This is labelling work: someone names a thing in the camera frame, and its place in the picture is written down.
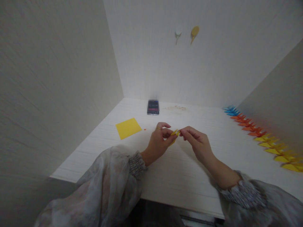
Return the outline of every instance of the smocked cuff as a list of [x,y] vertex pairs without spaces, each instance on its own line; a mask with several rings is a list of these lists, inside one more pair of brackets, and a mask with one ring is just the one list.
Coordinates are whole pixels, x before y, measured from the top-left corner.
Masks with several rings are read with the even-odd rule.
[[129,173],[139,180],[142,173],[147,170],[140,153],[137,151],[134,155],[130,156],[128,163],[130,166]]
[[240,171],[236,172],[243,180],[227,190],[223,190],[217,185],[217,190],[227,201],[236,203],[245,209],[265,207],[267,203],[265,195],[262,195],[258,188],[247,180],[247,177],[242,175]]

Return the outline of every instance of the orange paper crane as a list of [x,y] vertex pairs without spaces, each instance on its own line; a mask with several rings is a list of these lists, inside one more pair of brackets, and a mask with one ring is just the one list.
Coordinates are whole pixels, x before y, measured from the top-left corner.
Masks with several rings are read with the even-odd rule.
[[242,130],[251,131],[255,128],[257,124],[254,124],[254,122],[248,124],[245,128],[242,128]]
[[243,116],[242,116],[242,113],[240,113],[239,115],[237,115],[237,116],[233,116],[233,117],[231,117],[231,119],[235,119],[235,120],[238,120],[238,119],[240,119],[240,118],[242,118]]
[[246,120],[243,120],[242,123],[239,123],[238,125],[239,126],[244,126],[244,127],[247,127],[250,123],[251,119],[246,119]]
[[261,137],[261,136],[264,136],[267,132],[262,132],[261,131],[263,130],[263,128],[255,128],[251,131],[251,133],[249,133],[250,136],[256,136],[256,137]]
[[245,118],[246,118],[246,116],[245,116],[245,115],[243,115],[243,116],[241,116],[239,119],[236,119],[236,120],[234,120],[234,121],[235,121],[235,122],[240,122],[240,123],[243,123],[243,122],[245,122],[245,121],[249,120],[249,119],[246,119],[246,120],[245,120]]

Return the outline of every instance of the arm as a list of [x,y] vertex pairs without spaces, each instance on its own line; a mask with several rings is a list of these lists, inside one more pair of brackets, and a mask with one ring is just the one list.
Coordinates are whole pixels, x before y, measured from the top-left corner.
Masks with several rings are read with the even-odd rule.
[[303,226],[301,201],[277,186],[233,171],[214,156],[207,135],[189,126],[180,131],[217,183],[224,226]]
[[180,136],[189,141],[197,159],[208,169],[220,188],[233,187],[241,180],[235,171],[214,156],[206,134],[190,126],[181,129],[180,132]]
[[112,226],[123,222],[140,199],[140,177],[161,157],[176,136],[158,123],[148,147],[131,156],[125,147],[103,151],[77,182],[69,197],[51,201],[37,217],[38,226]]

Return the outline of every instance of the woman's left hand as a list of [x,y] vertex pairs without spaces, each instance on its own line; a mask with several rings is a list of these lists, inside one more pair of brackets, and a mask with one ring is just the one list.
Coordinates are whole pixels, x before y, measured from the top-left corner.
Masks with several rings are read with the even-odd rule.
[[159,122],[155,131],[151,134],[151,139],[145,151],[141,152],[141,156],[146,166],[160,158],[170,144],[177,138],[176,135],[172,135],[172,130],[168,129],[171,126],[165,122]]

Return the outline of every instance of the paper crane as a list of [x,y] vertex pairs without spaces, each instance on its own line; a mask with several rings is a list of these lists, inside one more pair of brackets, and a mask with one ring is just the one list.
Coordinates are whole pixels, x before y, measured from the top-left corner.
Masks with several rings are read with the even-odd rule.
[[245,128],[242,128],[242,130],[251,131],[255,128],[257,124],[254,124],[254,122],[248,124]]
[[282,168],[291,170],[291,171],[296,171],[296,172],[303,172],[303,163],[287,163],[281,166]]
[[261,137],[254,138],[253,140],[255,140],[255,141],[260,141],[260,142],[266,142],[266,141],[269,141],[269,140],[270,140],[270,138],[269,138],[270,135],[271,135],[271,134],[268,133],[268,134],[265,134],[265,135],[263,135],[263,136],[261,136]]
[[261,131],[263,130],[263,128],[256,128],[254,129],[253,131],[251,131],[251,133],[249,133],[250,136],[256,136],[256,137],[261,137],[261,136],[264,136],[267,132],[262,132]]
[[250,124],[250,121],[251,121],[251,119],[245,119],[245,120],[243,120],[243,122],[242,123],[239,123],[238,125],[239,126],[244,126],[244,127],[247,127],[249,124]]
[[283,155],[278,155],[274,158],[275,161],[278,162],[285,162],[285,163],[293,163],[293,162],[299,162],[302,160],[302,158],[298,157],[295,158],[291,154],[283,154]]
[[244,123],[245,121],[250,120],[250,119],[245,119],[245,118],[246,118],[246,116],[243,115],[243,116],[239,117],[239,119],[234,120],[234,121],[235,121],[235,122]]
[[229,106],[227,108],[223,108],[223,110],[233,110],[234,108],[236,108],[235,106]]
[[241,117],[242,117],[242,113],[240,113],[240,114],[237,115],[237,116],[231,117],[231,119],[236,119],[236,120],[238,120],[238,119],[240,119]]
[[277,154],[277,155],[281,155],[284,154],[285,152],[283,152],[283,150],[287,148],[287,146],[283,143],[280,144],[273,144],[273,146],[271,148],[265,149],[266,152],[272,153],[272,154]]
[[267,147],[267,148],[274,148],[275,142],[277,142],[279,139],[276,139],[275,137],[270,138],[268,141],[264,143],[259,143],[259,146]]
[[229,116],[238,116],[239,113],[240,113],[240,111],[234,111],[232,113],[228,113],[227,115],[229,115]]

